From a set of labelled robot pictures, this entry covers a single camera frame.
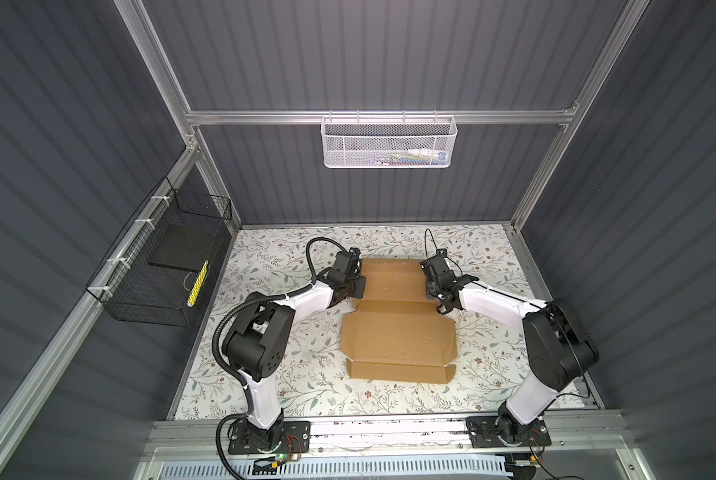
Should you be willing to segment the brown cardboard box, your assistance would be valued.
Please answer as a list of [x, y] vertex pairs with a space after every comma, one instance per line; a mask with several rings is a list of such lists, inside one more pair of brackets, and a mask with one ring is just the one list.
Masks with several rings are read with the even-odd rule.
[[364, 296], [342, 322], [340, 350], [354, 379], [447, 384], [456, 374], [456, 323], [426, 296], [414, 259], [366, 259]]

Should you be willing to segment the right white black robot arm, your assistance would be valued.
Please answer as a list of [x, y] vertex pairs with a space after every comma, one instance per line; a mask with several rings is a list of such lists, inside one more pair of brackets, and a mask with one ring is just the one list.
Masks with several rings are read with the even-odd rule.
[[600, 359], [588, 329], [565, 299], [519, 297], [481, 284], [473, 275], [457, 275], [445, 249], [420, 266], [427, 296], [438, 302], [439, 313], [458, 309], [482, 314], [523, 335], [530, 372], [500, 406], [495, 423], [504, 443], [518, 444], [564, 389]]

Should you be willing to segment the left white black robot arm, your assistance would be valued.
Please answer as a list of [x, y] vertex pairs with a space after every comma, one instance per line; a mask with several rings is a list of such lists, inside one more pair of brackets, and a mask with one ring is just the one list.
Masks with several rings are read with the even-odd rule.
[[[315, 243], [338, 247], [332, 266], [318, 272], [311, 248]], [[309, 283], [294, 291], [250, 294], [218, 323], [212, 354], [218, 366], [241, 384], [247, 401], [246, 425], [268, 448], [283, 436], [284, 413], [276, 393], [275, 372], [282, 363], [295, 323], [328, 310], [346, 298], [363, 297], [361, 251], [316, 237], [306, 245]]]

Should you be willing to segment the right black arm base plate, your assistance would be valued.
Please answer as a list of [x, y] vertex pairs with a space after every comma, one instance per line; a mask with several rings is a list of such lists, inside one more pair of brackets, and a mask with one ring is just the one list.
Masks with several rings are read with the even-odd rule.
[[465, 428], [474, 448], [548, 447], [552, 444], [542, 417], [523, 425], [507, 415], [470, 416]]

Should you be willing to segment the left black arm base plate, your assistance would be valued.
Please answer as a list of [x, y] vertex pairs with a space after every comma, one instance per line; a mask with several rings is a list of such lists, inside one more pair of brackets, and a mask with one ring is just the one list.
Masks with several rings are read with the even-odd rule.
[[231, 455], [307, 453], [311, 427], [308, 421], [284, 420], [263, 430], [245, 419], [238, 420], [230, 427], [226, 451]]

